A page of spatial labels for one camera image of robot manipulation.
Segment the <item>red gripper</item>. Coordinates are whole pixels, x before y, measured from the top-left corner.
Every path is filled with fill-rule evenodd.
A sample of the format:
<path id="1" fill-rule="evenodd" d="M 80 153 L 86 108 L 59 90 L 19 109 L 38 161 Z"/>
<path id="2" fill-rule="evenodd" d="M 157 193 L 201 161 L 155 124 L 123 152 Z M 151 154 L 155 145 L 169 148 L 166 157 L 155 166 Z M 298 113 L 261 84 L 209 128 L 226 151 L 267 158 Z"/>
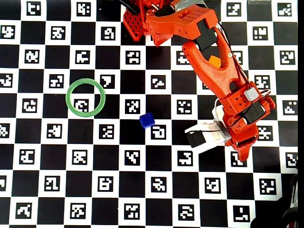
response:
<path id="1" fill-rule="evenodd" d="M 276 107 L 275 105 L 272 98 L 263 98 L 254 103 L 248 103 L 248 107 L 238 114 L 224 112 L 223 121 L 231 135 L 231 139 L 225 145 L 237 151 L 241 162 L 248 158 L 252 144 L 258 139 L 257 122 L 268 116 Z"/>

